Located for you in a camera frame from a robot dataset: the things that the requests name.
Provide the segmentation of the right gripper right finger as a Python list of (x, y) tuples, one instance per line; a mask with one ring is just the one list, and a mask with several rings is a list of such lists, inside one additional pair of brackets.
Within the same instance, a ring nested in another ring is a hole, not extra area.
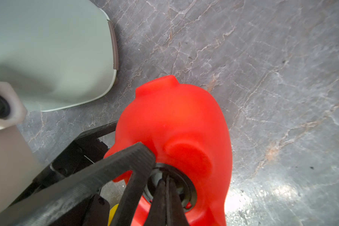
[(167, 225), (189, 226), (176, 184), (171, 178), (167, 178)]

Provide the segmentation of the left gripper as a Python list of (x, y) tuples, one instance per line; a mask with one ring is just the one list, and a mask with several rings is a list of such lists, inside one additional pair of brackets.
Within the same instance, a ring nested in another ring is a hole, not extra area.
[(81, 133), (76, 140), (83, 142), (73, 141), (14, 205), (0, 213), (0, 226), (107, 226), (110, 204), (99, 195), (100, 188), (131, 171), (112, 221), (129, 226), (156, 158), (145, 145), (136, 143), (103, 159), (108, 147), (98, 138), (115, 132), (116, 126), (114, 121)]

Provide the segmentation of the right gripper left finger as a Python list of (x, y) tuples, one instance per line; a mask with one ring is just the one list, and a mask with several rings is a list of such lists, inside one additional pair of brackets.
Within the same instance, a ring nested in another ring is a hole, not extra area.
[(155, 190), (153, 202), (144, 226), (166, 225), (166, 183), (161, 179)]

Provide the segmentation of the black plug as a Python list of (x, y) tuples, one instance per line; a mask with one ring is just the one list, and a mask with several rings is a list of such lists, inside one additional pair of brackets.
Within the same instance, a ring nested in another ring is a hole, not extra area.
[(166, 176), (174, 180), (184, 212), (186, 213), (192, 210), (197, 202), (197, 192), (194, 184), (183, 172), (164, 163), (156, 163), (151, 171), (143, 192), (143, 197), (146, 201), (152, 203), (160, 179), (165, 179)]

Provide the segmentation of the yellow piggy bank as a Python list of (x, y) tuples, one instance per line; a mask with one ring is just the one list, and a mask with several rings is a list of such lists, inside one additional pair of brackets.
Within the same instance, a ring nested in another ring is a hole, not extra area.
[(108, 226), (111, 225), (111, 222), (114, 218), (114, 215), (117, 211), (117, 208), (118, 208), (119, 204), (116, 204), (114, 207), (111, 208), (110, 212), (109, 212), (109, 218), (108, 218)]

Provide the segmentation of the red piggy bank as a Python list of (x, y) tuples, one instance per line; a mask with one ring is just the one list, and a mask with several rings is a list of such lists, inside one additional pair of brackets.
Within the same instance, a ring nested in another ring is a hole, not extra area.
[(224, 226), (225, 200), (232, 175), (228, 126), (215, 98), (203, 88), (181, 84), (168, 75), (136, 89), (135, 99), (122, 112), (115, 143), (106, 157), (137, 142), (156, 162), (185, 174), (197, 201), (186, 218), (191, 226)]

